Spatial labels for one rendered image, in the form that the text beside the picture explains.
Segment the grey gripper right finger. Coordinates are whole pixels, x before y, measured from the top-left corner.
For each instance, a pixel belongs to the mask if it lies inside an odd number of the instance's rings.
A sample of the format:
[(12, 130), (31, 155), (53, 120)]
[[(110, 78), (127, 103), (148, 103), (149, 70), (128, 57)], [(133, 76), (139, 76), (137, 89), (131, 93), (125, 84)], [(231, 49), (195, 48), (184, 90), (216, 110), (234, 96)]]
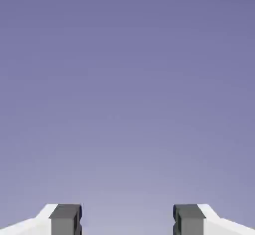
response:
[(175, 204), (173, 235), (255, 235), (255, 229), (221, 218), (208, 204)]

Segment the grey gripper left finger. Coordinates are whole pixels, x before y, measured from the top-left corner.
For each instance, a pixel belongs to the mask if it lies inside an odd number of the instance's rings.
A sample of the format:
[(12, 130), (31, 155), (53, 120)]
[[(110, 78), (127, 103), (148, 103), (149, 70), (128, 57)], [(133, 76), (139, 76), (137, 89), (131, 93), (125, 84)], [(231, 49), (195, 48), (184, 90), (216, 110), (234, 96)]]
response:
[(0, 229), (0, 235), (82, 235), (80, 204), (47, 204), (34, 218)]

